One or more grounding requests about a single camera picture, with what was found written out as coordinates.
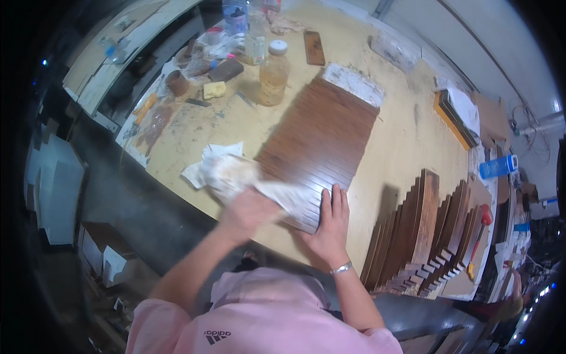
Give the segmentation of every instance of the yellow sponge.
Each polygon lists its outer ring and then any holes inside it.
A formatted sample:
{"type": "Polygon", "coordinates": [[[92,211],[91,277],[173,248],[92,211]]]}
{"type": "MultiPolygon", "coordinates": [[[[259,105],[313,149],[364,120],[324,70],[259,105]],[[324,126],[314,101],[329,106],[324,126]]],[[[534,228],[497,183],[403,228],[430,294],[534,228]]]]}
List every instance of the yellow sponge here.
{"type": "Polygon", "coordinates": [[[226,93],[226,83],[224,81],[204,84],[204,99],[209,100],[214,97],[222,97],[226,93]]]}

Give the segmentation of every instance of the pink shirt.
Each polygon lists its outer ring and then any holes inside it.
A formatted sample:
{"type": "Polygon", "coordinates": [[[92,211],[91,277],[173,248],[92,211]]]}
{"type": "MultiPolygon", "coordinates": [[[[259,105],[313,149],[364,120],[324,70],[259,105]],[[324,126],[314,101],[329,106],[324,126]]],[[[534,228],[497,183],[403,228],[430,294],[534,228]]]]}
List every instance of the pink shirt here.
{"type": "Polygon", "coordinates": [[[360,333],[326,312],[328,299],[312,276],[272,268],[224,273],[212,309],[192,319],[171,302],[147,299],[134,311],[130,353],[395,353],[387,329],[360,333]]]}

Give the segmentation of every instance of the brown cup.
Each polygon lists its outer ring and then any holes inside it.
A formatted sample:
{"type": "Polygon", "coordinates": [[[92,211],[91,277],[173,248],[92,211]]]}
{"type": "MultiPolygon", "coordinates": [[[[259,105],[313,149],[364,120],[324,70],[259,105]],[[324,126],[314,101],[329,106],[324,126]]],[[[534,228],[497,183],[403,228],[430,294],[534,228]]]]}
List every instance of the brown cup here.
{"type": "Polygon", "coordinates": [[[188,81],[179,70],[172,71],[165,79],[165,84],[175,96],[182,96],[188,90],[188,81]]]}

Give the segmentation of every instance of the hand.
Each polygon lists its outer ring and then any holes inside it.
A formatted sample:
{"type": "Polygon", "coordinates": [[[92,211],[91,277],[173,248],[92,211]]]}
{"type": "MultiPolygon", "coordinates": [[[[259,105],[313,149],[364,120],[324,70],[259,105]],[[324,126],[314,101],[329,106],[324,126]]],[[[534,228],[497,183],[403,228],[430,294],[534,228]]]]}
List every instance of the hand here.
{"type": "Polygon", "coordinates": [[[299,231],[307,246],[328,263],[330,269],[336,269],[350,261],[346,252],[346,236],[350,208],[346,190],[332,186],[332,203],[327,189],[322,192],[320,225],[315,234],[299,231]]]}
{"type": "Polygon", "coordinates": [[[281,211],[277,203],[249,187],[228,204],[220,216],[218,227],[226,230],[221,234],[228,237],[229,241],[237,246],[242,245],[254,237],[260,225],[280,218],[283,215],[281,211]]]}

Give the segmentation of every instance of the silver bracelet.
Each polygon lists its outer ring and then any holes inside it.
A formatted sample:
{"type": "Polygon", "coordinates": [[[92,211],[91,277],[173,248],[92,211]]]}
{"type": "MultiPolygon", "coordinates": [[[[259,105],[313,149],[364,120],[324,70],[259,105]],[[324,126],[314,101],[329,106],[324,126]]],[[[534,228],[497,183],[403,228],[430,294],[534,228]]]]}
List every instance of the silver bracelet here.
{"type": "Polygon", "coordinates": [[[334,275],[334,274],[338,274],[338,273],[340,273],[340,272],[345,272],[345,271],[347,271],[347,270],[350,269],[350,268],[352,268],[352,262],[348,262],[348,263],[346,263],[345,265],[341,266],[341,267],[338,268],[338,269],[332,269],[332,270],[330,270],[330,274],[334,275]]]}

